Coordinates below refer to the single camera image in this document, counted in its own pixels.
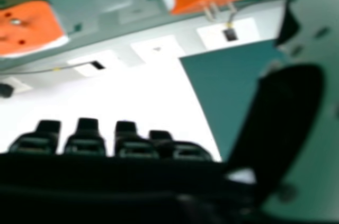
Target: wire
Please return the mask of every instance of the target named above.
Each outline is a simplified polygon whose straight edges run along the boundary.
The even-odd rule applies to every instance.
[[[24,71],[24,72],[8,72],[8,73],[1,73],[0,76],[10,76],[10,75],[29,75],[29,74],[40,74],[40,73],[46,73],[46,72],[53,72],[53,71],[60,71],[60,70],[65,70],[65,69],[73,69],[79,66],[91,64],[92,62],[83,62],[80,64],[74,64],[74,65],[69,65],[65,67],[55,67],[51,69],[44,69],[44,70],[36,70],[36,71]]]
[[[247,7],[250,7],[252,5],[255,5],[255,4],[258,4],[258,3],[261,3],[261,2],[264,2],[264,1],[268,1],[268,0],[241,0],[239,2],[250,2],[244,6],[241,6],[237,9],[237,11],[235,12],[231,12],[230,16],[229,16],[229,19],[227,21],[227,27],[228,28],[232,28],[233,27],[233,20],[235,18],[235,16],[240,12],[242,11],[243,9],[247,8]]]

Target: green wall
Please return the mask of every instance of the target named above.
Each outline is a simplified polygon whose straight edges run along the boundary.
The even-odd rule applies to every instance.
[[[264,41],[181,59],[224,160],[246,117],[260,72],[282,57],[273,41]]]

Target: teal panel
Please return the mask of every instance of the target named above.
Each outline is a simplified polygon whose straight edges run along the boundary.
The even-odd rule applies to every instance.
[[[181,59],[224,160],[244,122],[260,72],[277,58],[283,56],[273,41],[265,41]]]

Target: black cable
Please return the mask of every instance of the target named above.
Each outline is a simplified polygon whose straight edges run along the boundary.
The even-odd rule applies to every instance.
[[[236,12],[231,13],[231,15],[229,16],[229,19],[227,21],[228,27],[232,28],[233,20],[234,20],[235,16],[240,11],[242,11],[243,9],[245,9],[247,7],[250,7],[252,5],[256,5],[258,3],[262,3],[262,2],[265,2],[265,1],[268,1],[268,0],[241,0],[241,1],[239,1],[239,2],[250,2],[250,3],[248,3],[248,4],[244,5],[244,6],[239,7]]]
[[[44,70],[36,70],[36,71],[24,71],[24,72],[8,72],[8,73],[1,73],[0,76],[11,76],[11,75],[29,75],[29,74],[40,74],[40,73],[46,73],[46,72],[53,72],[53,71],[59,71],[59,70],[65,70],[65,69],[73,69],[82,65],[91,64],[92,62],[83,62],[80,64],[74,64],[69,65],[65,67],[55,67],[51,69],[44,69]]]

